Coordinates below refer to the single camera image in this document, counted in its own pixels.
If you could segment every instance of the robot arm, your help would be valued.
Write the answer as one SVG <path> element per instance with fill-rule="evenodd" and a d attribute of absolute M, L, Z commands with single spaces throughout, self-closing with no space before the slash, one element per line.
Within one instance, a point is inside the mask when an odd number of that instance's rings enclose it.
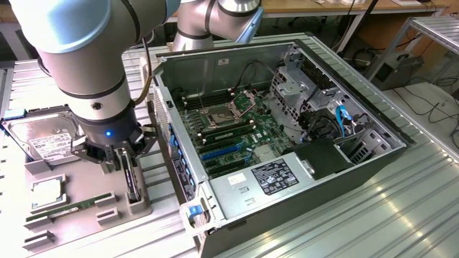
<path fill-rule="evenodd" d="M 123 162 L 116 152 L 135 158 L 148 151 L 153 138 L 136 121 L 135 105 L 141 99 L 131 99 L 121 54 L 167 21 L 179 1 L 11 0 L 24 35 L 84 131 L 84 137 L 73 141 L 72 153 L 95 163 L 112 162 L 117 169 Z M 259 3 L 183 0 L 176 49 L 212 46 L 210 33 L 248 42 L 262 20 Z M 180 43 L 203 35 L 203 45 Z"/>

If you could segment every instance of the hard drive label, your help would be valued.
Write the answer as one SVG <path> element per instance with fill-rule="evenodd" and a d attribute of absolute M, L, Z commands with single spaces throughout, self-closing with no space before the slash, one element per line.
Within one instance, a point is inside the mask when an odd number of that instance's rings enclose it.
<path fill-rule="evenodd" d="M 254 168 L 252 173 L 266 195 L 275 194 L 299 183 L 284 159 Z"/>
<path fill-rule="evenodd" d="M 72 137 L 69 133 L 61 133 L 29 140 L 36 152 L 47 162 L 72 156 L 71 141 Z"/>

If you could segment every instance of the blue pcie slot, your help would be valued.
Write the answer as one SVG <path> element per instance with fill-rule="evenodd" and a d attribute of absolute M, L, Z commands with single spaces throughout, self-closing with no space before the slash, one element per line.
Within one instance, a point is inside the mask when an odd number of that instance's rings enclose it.
<path fill-rule="evenodd" d="M 200 159 L 202 159 L 202 160 L 210 160 L 210 159 L 212 159 L 212 158 L 215 158 L 215 157 L 219 157 L 219 156 L 222 156 L 222 155 L 224 155 L 224 154 L 228 154 L 228 153 L 231 153 L 231 152 L 238 152 L 238 151 L 242 149 L 242 145 L 243 145 L 243 144 L 236 144 L 235 146 L 231 146 L 231 147 L 228 147 L 228 148 L 224 148 L 224 149 L 222 149 L 222 150 L 218 150 L 218 151 L 215 151 L 215 152 L 212 152 L 212 153 L 204 154 L 204 155 L 200 157 Z"/>

